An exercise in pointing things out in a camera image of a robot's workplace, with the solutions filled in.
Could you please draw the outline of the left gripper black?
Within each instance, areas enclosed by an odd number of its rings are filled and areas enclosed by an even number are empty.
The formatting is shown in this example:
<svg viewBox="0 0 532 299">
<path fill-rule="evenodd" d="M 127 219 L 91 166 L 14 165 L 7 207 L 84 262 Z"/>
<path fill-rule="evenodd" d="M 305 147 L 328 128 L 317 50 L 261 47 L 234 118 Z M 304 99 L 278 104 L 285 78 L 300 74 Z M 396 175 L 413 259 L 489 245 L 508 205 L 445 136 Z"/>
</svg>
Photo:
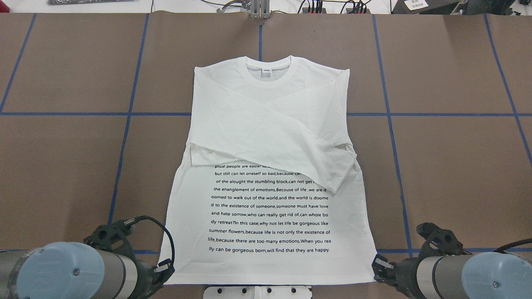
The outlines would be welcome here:
<svg viewBox="0 0 532 299">
<path fill-rule="evenodd" d="M 174 274 L 173 261 L 165 259 L 157 267 L 141 260 L 133 260 L 137 269 L 137 282 L 133 297 L 152 297 Z"/>
</svg>

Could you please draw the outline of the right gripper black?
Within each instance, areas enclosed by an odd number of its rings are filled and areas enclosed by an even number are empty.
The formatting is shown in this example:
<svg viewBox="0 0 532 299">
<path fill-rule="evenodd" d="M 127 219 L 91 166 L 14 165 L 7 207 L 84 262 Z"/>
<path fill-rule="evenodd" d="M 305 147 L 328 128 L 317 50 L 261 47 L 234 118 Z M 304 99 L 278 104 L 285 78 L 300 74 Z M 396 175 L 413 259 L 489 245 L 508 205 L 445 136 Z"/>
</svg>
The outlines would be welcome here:
<svg viewBox="0 0 532 299">
<path fill-rule="evenodd" d="M 393 286 L 403 294 L 417 294 L 417 268 L 416 262 L 389 263 L 386 257 L 376 254 L 371 263 L 374 270 L 374 280 Z"/>
</svg>

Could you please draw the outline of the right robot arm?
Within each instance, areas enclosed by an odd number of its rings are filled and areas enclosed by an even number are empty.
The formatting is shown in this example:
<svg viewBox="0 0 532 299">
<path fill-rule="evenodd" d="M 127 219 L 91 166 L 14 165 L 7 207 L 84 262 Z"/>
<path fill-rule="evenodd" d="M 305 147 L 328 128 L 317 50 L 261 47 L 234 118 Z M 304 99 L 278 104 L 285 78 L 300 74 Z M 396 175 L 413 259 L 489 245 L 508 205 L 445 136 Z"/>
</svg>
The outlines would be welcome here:
<svg viewBox="0 0 532 299">
<path fill-rule="evenodd" d="M 374 278 L 411 299 L 530 299 L 530 261 L 495 252 L 388 262 L 376 255 Z"/>
</svg>

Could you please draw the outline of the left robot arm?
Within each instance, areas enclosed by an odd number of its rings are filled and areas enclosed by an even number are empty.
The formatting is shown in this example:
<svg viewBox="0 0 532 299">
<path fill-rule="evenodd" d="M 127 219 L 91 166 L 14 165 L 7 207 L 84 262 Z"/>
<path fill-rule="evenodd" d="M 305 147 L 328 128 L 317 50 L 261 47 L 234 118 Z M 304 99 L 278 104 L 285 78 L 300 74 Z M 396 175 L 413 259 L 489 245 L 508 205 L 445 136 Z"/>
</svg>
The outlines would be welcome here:
<svg viewBox="0 0 532 299">
<path fill-rule="evenodd" d="M 2 299 L 147 299 L 174 273 L 172 259 L 151 266 L 132 253 L 55 242 L 1 252 Z"/>
</svg>

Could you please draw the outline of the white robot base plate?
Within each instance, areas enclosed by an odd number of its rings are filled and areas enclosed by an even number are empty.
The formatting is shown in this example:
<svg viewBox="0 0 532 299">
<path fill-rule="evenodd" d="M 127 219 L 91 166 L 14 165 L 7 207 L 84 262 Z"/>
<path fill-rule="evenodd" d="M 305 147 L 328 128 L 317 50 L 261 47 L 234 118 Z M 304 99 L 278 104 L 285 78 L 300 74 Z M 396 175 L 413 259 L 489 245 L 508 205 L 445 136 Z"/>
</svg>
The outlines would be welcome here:
<svg viewBox="0 0 532 299">
<path fill-rule="evenodd" d="M 204 299 L 311 299 L 312 288 L 304 285 L 212 286 Z"/>
</svg>

